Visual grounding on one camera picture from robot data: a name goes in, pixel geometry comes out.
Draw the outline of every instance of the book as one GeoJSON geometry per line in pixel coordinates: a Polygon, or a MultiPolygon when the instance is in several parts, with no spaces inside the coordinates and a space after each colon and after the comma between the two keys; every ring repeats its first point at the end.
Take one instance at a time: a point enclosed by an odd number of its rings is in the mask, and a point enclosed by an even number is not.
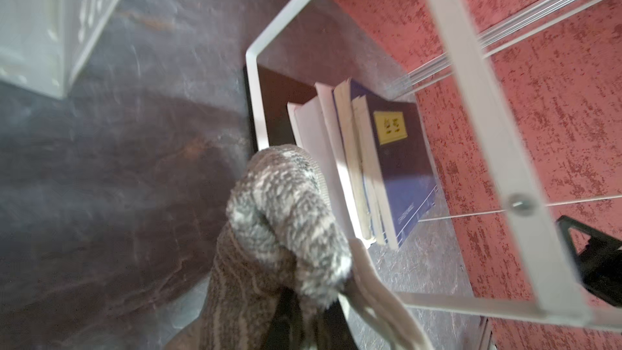
{"type": "Polygon", "coordinates": [[[346,165],[350,175],[354,202],[356,203],[356,213],[365,239],[372,237],[371,210],[363,182],[362,157],[359,136],[353,117],[352,100],[369,92],[352,79],[340,83],[333,91],[346,165]]]}
{"type": "Polygon", "coordinates": [[[434,205],[437,190],[417,105],[368,90],[358,92],[352,106],[363,175],[373,185],[387,242],[397,249],[434,205]]]}
{"type": "Polygon", "coordinates": [[[326,179],[331,210],[346,237],[362,239],[369,247],[373,239],[363,236],[356,213],[337,123],[333,88],[319,83],[315,84],[315,88],[317,96],[306,104],[287,105],[295,142],[319,164],[326,179]]]}

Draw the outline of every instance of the black object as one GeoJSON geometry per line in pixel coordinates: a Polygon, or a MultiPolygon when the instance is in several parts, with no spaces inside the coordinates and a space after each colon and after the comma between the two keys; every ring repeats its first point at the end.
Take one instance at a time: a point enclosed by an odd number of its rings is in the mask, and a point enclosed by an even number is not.
{"type": "MultiPolygon", "coordinates": [[[[296,144],[294,132],[289,123],[287,103],[305,104],[315,96],[315,87],[296,81],[284,74],[271,71],[261,65],[257,66],[259,82],[261,84],[261,98],[263,100],[264,117],[268,131],[270,146],[296,144]]],[[[248,84],[248,72],[244,66],[244,80],[246,87],[246,102],[248,104],[248,119],[253,138],[253,150],[257,152],[257,138],[255,134],[255,122],[253,108],[251,106],[251,88],[248,84]]]]}
{"type": "Polygon", "coordinates": [[[585,289],[614,307],[622,307],[622,241],[566,215],[557,220],[557,226],[579,269],[585,289]],[[570,229],[590,237],[581,253],[577,253],[570,229]]]}
{"type": "MultiPolygon", "coordinates": [[[[302,312],[296,292],[284,288],[261,350],[299,350],[304,344],[302,312]]],[[[358,350],[339,301],[314,322],[318,350],[358,350]]]]}

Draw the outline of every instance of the knitted glove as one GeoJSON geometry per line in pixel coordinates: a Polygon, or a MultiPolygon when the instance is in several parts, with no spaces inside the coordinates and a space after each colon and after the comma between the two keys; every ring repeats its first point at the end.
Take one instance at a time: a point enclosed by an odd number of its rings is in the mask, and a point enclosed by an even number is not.
{"type": "Polygon", "coordinates": [[[259,349],[284,287],[297,293],[312,336],[310,322],[337,300],[352,265],[326,192],[318,165],[299,147],[276,146],[251,159],[216,243],[199,317],[201,350],[259,349]]]}

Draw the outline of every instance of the white metal bar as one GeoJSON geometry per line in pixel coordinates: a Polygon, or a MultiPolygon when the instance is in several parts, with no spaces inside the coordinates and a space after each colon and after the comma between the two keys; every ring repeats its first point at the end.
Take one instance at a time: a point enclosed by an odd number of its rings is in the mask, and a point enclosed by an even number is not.
{"type": "MultiPolygon", "coordinates": [[[[435,295],[433,293],[395,292],[395,294],[407,307],[412,308],[434,309],[534,323],[557,323],[533,301],[435,295]]],[[[593,319],[583,324],[576,324],[576,326],[597,330],[622,331],[622,309],[610,307],[592,308],[591,310],[593,319]]]]}
{"type": "Polygon", "coordinates": [[[575,268],[562,248],[518,129],[462,0],[428,0],[469,118],[547,321],[584,326],[591,320],[575,268]]]}
{"type": "MultiPolygon", "coordinates": [[[[588,198],[588,199],[558,201],[555,203],[549,203],[546,206],[547,207],[566,206],[568,204],[589,203],[591,201],[602,201],[602,200],[612,200],[612,199],[621,199],[621,198],[622,198],[622,194],[612,194],[610,196],[597,196],[595,198],[588,198]]],[[[443,219],[453,219],[455,217],[480,216],[480,215],[498,214],[498,213],[504,213],[504,212],[506,212],[506,210],[504,209],[492,209],[490,211],[482,211],[479,213],[428,217],[428,218],[420,219],[419,222],[440,221],[443,219]]]]}
{"type": "MultiPolygon", "coordinates": [[[[574,14],[577,14],[577,13],[585,10],[586,8],[589,8],[589,7],[591,7],[591,6],[593,6],[593,5],[597,4],[597,3],[600,3],[602,1],[603,0],[590,0],[586,4],[582,4],[579,7],[575,8],[574,10],[569,11],[569,12],[567,12],[567,13],[565,13],[565,14],[563,14],[563,15],[555,18],[555,19],[551,19],[547,23],[544,23],[543,25],[538,26],[538,27],[534,28],[533,30],[530,30],[528,33],[520,35],[520,36],[514,38],[513,40],[510,40],[510,41],[508,41],[508,42],[506,42],[504,44],[501,44],[501,45],[497,46],[494,49],[491,49],[491,50],[487,51],[486,54],[484,54],[484,57],[487,58],[487,57],[493,56],[494,54],[496,54],[496,53],[498,53],[498,52],[500,52],[502,50],[505,50],[505,49],[509,48],[510,46],[519,43],[520,41],[526,40],[527,38],[531,37],[532,35],[538,34],[539,32],[541,32],[541,31],[543,31],[545,29],[548,29],[549,27],[551,27],[551,26],[561,22],[562,20],[570,18],[574,14]]],[[[413,94],[413,93],[415,93],[417,91],[420,91],[422,89],[428,88],[432,84],[435,84],[435,83],[437,83],[437,82],[439,82],[439,81],[441,81],[443,79],[446,79],[447,77],[449,77],[451,75],[452,75],[452,73],[449,72],[447,74],[439,76],[436,79],[430,80],[429,82],[426,82],[426,83],[424,83],[424,84],[422,84],[422,85],[420,85],[420,86],[418,86],[418,87],[416,87],[416,88],[414,88],[412,90],[409,90],[408,92],[406,92],[404,94],[401,94],[400,96],[396,97],[396,99],[401,99],[402,97],[406,97],[406,96],[411,95],[411,94],[413,94]]]]}
{"type": "Polygon", "coordinates": [[[261,97],[261,85],[259,83],[257,57],[309,2],[311,0],[290,0],[246,50],[246,71],[258,150],[267,148],[269,143],[266,116],[261,97]]]}
{"type": "MultiPolygon", "coordinates": [[[[538,0],[531,6],[524,8],[511,17],[508,17],[507,19],[504,19],[496,25],[483,31],[479,35],[480,43],[482,43],[482,47],[486,47],[498,42],[508,35],[529,26],[533,22],[536,22],[552,14],[553,12],[560,10],[574,1],[576,0],[538,0]]],[[[405,77],[407,77],[410,86],[415,86],[419,82],[422,82],[428,77],[437,74],[450,65],[451,64],[447,59],[447,56],[445,54],[441,54],[440,56],[416,68],[405,77]]]]}
{"type": "Polygon", "coordinates": [[[480,323],[481,336],[479,337],[478,350],[490,350],[493,348],[493,328],[491,327],[490,319],[484,318],[484,322],[480,323]]]}

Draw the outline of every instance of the yellow label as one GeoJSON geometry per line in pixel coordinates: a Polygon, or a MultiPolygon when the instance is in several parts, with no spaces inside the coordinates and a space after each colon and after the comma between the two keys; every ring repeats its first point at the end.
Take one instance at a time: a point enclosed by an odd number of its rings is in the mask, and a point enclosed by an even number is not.
{"type": "Polygon", "coordinates": [[[381,145],[399,141],[408,136],[401,111],[374,111],[378,142],[381,145]]]}

